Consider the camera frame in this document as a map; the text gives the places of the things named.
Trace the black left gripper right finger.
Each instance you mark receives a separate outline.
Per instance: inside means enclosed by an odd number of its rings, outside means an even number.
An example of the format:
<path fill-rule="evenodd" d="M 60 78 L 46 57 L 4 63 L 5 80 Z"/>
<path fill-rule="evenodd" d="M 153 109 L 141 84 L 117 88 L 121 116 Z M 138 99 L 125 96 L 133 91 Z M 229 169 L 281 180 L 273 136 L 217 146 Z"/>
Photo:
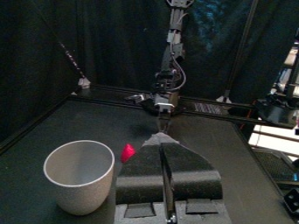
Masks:
<path fill-rule="evenodd" d="M 160 142 L 162 199 L 168 224 L 232 224 L 219 171 L 176 141 Z"/>

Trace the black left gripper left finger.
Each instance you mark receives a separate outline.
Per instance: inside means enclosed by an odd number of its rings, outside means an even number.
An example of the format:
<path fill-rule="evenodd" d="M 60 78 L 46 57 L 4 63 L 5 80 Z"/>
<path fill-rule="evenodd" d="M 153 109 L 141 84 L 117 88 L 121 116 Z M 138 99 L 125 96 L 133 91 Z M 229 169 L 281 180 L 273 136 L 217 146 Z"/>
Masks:
<path fill-rule="evenodd" d="M 160 147 L 168 136 L 158 132 L 122 164 L 116 177 L 114 224 L 165 224 L 164 175 Z"/>

